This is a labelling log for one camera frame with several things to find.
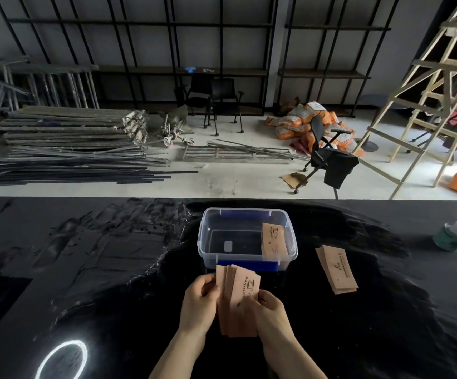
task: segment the wall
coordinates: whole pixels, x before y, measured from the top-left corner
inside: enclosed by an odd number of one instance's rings
[[[123,18],[119,0],[111,0],[116,18]],[[337,22],[343,0],[337,0],[331,24]],[[9,18],[24,18],[17,0],[0,0]],[[49,0],[24,0],[34,18],[55,18]],[[80,18],[110,19],[106,0],[74,0]],[[165,21],[163,0],[124,0],[129,20]],[[401,0],[392,20],[392,30],[387,33],[381,51],[367,82],[365,93],[390,93],[403,78],[410,61],[427,31],[441,0]],[[74,18],[68,0],[56,0],[63,18]],[[323,24],[329,0],[297,0],[294,23]],[[343,24],[366,24],[375,0],[350,0]],[[393,0],[383,0],[375,24],[384,24]],[[219,0],[174,0],[176,20],[180,22],[219,22]],[[269,0],[224,0],[224,21],[227,23],[267,21]],[[31,28],[25,24],[13,24],[24,50],[36,61],[44,57]],[[89,63],[79,29],[66,27],[80,63]],[[114,27],[83,27],[95,63],[122,65],[122,57]],[[37,30],[53,63],[73,63],[67,43],[55,25],[37,25]],[[133,45],[139,65],[171,65],[169,38],[166,27],[130,27]],[[128,37],[124,26],[119,26],[127,61],[133,65]],[[364,72],[381,33],[370,33],[358,71]],[[178,27],[179,56],[182,66],[219,66],[219,29]],[[288,67],[312,67],[317,54],[321,32],[293,31],[288,54]],[[340,32],[331,62],[332,69],[350,69],[358,52],[361,32]],[[325,63],[333,32],[327,34],[320,66]],[[265,29],[225,28],[223,40],[224,67],[255,67],[263,65]],[[19,50],[0,16],[0,58],[12,58]],[[174,80],[168,76],[143,76],[146,99],[151,101],[173,101]],[[130,99],[125,76],[105,76],[105,92],[108,98]],[[361,81],[354,81],[346,103],[352,103]],[[315,82],[311,95],[315,98],[320,81]],[[282,99],[299,95],[306,99],[309,80],[286,79],[283,82]],[[345,80],[327,80],[320,102],[339,103],[346,86]],[[246,92],[246,101],[257,102],[260,80],[238,78],[237,89]],[[135,82],[134,90],[140,98]]]

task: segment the black table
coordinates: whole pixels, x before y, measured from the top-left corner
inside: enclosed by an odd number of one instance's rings
[[[457,252],[430,242],[457,202],[0,197],[0,379],[35,377],[65,342],[41,378],[74,377],[84,346],[82,379],[147,377],[206,271],[196,235],[207,207],[288,212],[299,257],[261,287],[327,376],[457,377]],[[357,293],[333,295],[322,243],[347,250]],[[241,367],[266,377],[259,341],[221,337],[215,320],[193,377]]]

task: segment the black metal shelving unit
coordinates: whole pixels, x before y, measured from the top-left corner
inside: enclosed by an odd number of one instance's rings
[[[311,93],[312,93],[313,86],[314,86],[314,81],[317,79],[320,79],[321,80],[320,88],[318,90],[318,94],[317,94],[316,98],[314,99],[316,101],[319,101],[320,103],[321,103],[321,93],[323,91],[323,86],[325,84],[326,79],[348,80],[348,84],[343,93],[343,97],[342,97],[341,103],[338,106],[338,108],[342,108],[342,109],[351,108],[351,112],[349,114],[339,114],[339,116],[354,117],[355,109],[358,105],[358,102],[360,100],[360,96],[362,95],[365,84],[367,83],[367,80],[371,78],[370,73],[372,70],[372,66],[374,65],[374,62],[376,61],[377,54],[381,48],[381,45],[385,38],[386,32],[390,30],[390,28],[389,28],[390,22],[394,15],[395,9],[397,8],[397,4],[398,4],[399,0],[394,1],[392,8],[390,10],[390,13],[388,15],[386,24],[384,26],[372,25],[376,18],[377,11],[380,7],[381,0],[376,0],[376,4],[372,10],[371,17],[366,26],[344,26],[344,25],[342,25],[348,0],[343,0],[343,4],[341,6],[341,11],[339,13],[339,19],[337,21],[337,24],[332,25],[331,20],[332,20],[332,14],[333,14],[333,8],[335,5],[335,2],[336,2],[336,0],[330,0],[330,5],[328,6],[325,24],[323,24],[323,25],[304,25],[304,24],[294,24],[295,5],[297,3],[297,0],[292,1],[292,10],[290,12],[289,24],[286,25],[286,28],[288,28],[288,35],[287,35],[286,46],[285,46],[285,50],[284,50],[283,65],[278,72],[279,73],[279,88],[278,88],[278,93],[277,93],[277,101],[279,102],[281,99],[283,80],[285,78],[310,79],[309,88],[308,88],[307,96],[305,99],[306,101],[310,101]],[[297,69],[297,68],[287,69],[287,67],[286,67],[290,36],[292,34],[292,31],[297,30],[297,29],[322,31],[322,37],[321,37],[321,41],[320,41],[320,47],[318,49],[318,54],[315,59],[314,67],[311,69]],[[326,33],[327,33],[327,31],[330,31],[330,30],[335,31],[334,36],[333,36],[332,45],[330,47],[330,51],[328,52],[328,58],[327,58],[327,61],[325,64],[325,68],[319,69],[321,56],[322,56],[323,49],[325,46]],[[333,51],[335,50],[337,37],[338,37],[340,31],[364,31],[365,32],[352,69],[344,69],[344,70],[330,69],[330,63],[332,60]],[[372,55],[372,59],[369,64],[369,67],[367,69],[367,72],[365,74],[362,74],[357,71],[357,68],[358,68],[358,64],[360,62],[360,58],[362,57],[362,53],[363,53],[365,44],[367,43],[367,39],[368,39],[370,32],[381,32],[381,36],[377,43],[374,54]],[[353,80],[363,80],[363,82],[362,82],[362,85],[360,87],[360,90],[358,92],[358,95],[356,97],[354,104],[347,106],[347,105],[345,105],[346,96],[348,94],[348,91],[351,87],[351,83]]]
[[[65,40],[68,45],[68,49],[72,55],[73,62],[75,64],[79,64],[78,57],[73,49],[71,40],[68,36],[67,30],[65,29],[66,25],[75,25],[78,26],[81,38],[83,40],[86,52],[90,59],[91,64],[95,64],[93,56],[91,54],[88,42],[86,40],[83,27],[86,25],[106,25],[106,26],[114,26],[116,38],[118,40],[118,46],[122,57],[122,66],[106,66],[104,64],[97,64],[99,66],[99,76],[97,77],[98,80],[98,91],[100,93],[99,101],[101,103],[111,103],[111,102],[118,102],[118,103],[132,103],[135,108],[139,108],[142,104],[164,104],[164,103],[175,103],[175,101],[148,101],[145,99],[144,95],[144,87],[143,87],[143,80],[141,76],[173,76],[174,77],[174,84],[175,86],[179,86],[183,84],[182,77],[187,76],[188,73],[184,67],[181,66],[181,60],[179,55],[179,44],[177,38],[177,27],[209,27],[209,28],[219,28],[220,30],[220,63],[219,68],[210,68],[214,72],[209,73],[210,75],[217,76],[217,77],[253,77],[253,78],[260,78],[260,99],[257,104],[247,104],[249,106],[254,106],[261,109],[261,113],[263,114],[264,109],[264,96],[266,95],[267,86],[268,86],[268,77],[269,77],[269,65],[270,65],[270,52],[272,50],[272,43],[274,37],[274,31],[276,29],[276,14],[277,14],[277,5],[278,0],[269,0],[269,10],[268,10],[268,20],[265,24],[230,24],[225,23],[223,21],[223,0],[220,0],[220,20],[219,23],[183,23],[176,21],[175,11],[174,11],[174,0],[164,0],[164,8],[165,8],[165,15],[166,21],[165,22],[147,22],[147,21],[128,21],[124,0],[119,0],[120,7],[122,10],[123,20],[116,19],[114,8],[112,5],[111,0],[105,0],[109,7],[109,11],[111,14],[111,20],[93,20],[93,19],[83,19],[79,18],[78,12],[76,10],[75,4],[73,0],[69,0],[70,6],[73,11],[73,15],[75,16],[74,19],[71,18],[62,18],[61,14],[58,10],[58,6],[56,5],[55,0],[50,0],[53,9],[55,11],[56,18],[32,18],[28,9],[23,0],[18,0],[21,8],[23,10],[24,15],[26,18],[8,18],[6,13],[4,12],[2,5],[0,3],[0,14],[4,19],[7,27],[17,44],[20,52],[25,55],[26,52],[23,49],[23,45],[20,43],[19,38],[17,37],[12,25],[13,24],[29,24],[32,28],[34,36],[39,44],[39,47],[44,55],[44,58],[47,63],[51,63],[50,57],[44,48],[42,40],[36,30],[36,24],[55,24],[61,27],[61,31],[65,37]],[[121,33],[118,29],[118,26],[124,26],[126,28],[126,34],[128,36],[128,42],[130,46],[130,50],[132,53],[132,64],[127,60],[125,56],[125,51],[123,48],[123,43],[121,39]],[[170,55],[171,55],[171,66],[141,66],[137,63],[137,58],[135,55],[135,49],[133,45],[132,36],[130,33],[130,26],[163,26],[167,27],[168,36],[169,36],[169,46],[170,46]],[[224,28],[250,28],[250,29],[265,29],[266,30],[266,43],[265,43],[265,51],[264,51],[264,58],[263,58],[263,65],[262,68],[259,69],[250,69],[250,68],[225,68],[223,66],[223,29]],[[197,69],[195,73],[202,73],[201,69]],[[109,75],[109,74],[125,74],[128,80],[130,93],[132,95],[131,101],[110,101],[106,98],[104,93],[104,87],[101,82],[100,75]],[[142,99],[138,100],[135,90],[134,84],[132,80],[137,78],[139,91],[141,93]]]

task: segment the plastic container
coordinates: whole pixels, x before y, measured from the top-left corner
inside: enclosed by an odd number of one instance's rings
[[[262,223],[284,227],[288,258],[262,255]],[[278,209],[209,208],[204,211],[197,240],[208,269],[235,264],[253,271],[286,270],[299,254],[288,214]]]

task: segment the floor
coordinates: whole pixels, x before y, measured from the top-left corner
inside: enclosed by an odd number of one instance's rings
[[[356,118],[343,119],[355,129],[356,137],[361,137],[370,124],[374,111],[360,110]],[[261,117],[243,117],[244,134],[237,133],[239,124],[230,123],[233,117],[219,117],[218,139],[225,139],[252,146],[283,147],[289,141],[280,141],[274,134],[273,127],[261,123]],[[205,145],[214,140],[214,127],[203,129],[203,116],[188,118],[188,124],[194,128],[192,137],[197,145]],[[389,112],[385,115],[378,129],[393,136],[401,135],[407,120]],[[409,137],[413,138],[422,132],[412,130]],[[392,162],[388,163],[389,155],[395,145],[380,137],[371,136],[371,141],[380,146],[379,151],[365,153],[364,159],[384,171],[402,178],[415,154],[404,151]],[[445,154],[446,149],[440,141],[433,144],[438,154]],[[0,186],[0,196],[24,197],[198,197],[198,198],[315,198],[332,199],[333,190],[323,184],[324,171],[319,171],[300,189],[298,195],[293,194],[280,176],[301,171],[305,162],[295,161],[289,165],[263,165],[240,163],[190,163],[180,161],[183,147],[177,142],[169,149],[168,157],[173,162],[170,170],[197,170],[198,173],[176,174],[171,180],[151,184],[115,184],[115,183],[44,183],[17,186]],[[445,186],[457,172],[457,153],[454,165],[447,168],[440,185],[432,188],[432,183],[440,169],[440,163],[425,157],[415,168],[395,199],[399,200],[457,200],[457,193]],[[395,189],[395,185],[377,175],[369,168],[358,165],[346,178],[339,190],[339,199],[373,199],[386,200]]]

